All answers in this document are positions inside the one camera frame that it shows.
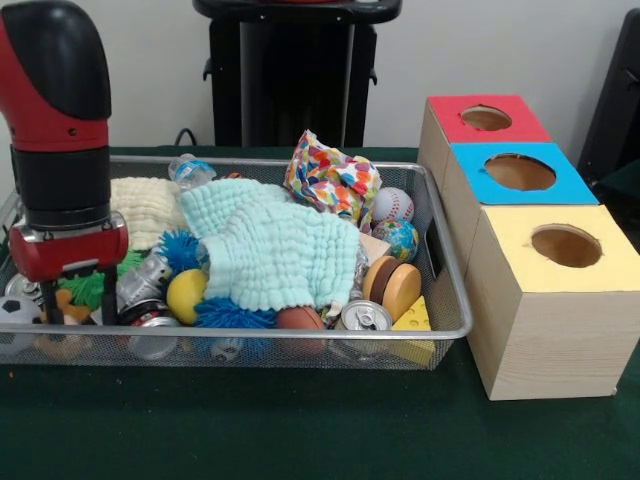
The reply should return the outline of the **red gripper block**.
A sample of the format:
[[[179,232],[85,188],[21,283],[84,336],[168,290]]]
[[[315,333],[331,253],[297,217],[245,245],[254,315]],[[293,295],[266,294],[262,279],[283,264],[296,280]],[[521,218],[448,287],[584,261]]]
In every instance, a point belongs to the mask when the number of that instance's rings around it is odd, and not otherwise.
[[[125,258],[129,235],[124,217],[113,212],[102,225],[68,231],[39,231],[21,221],[9,230],[9,249],[18,272],[41,282],[44,315],[50,325],[63,324],[56,297],[60,277],[103,270],[102,322],[117,324],[117,265]]]

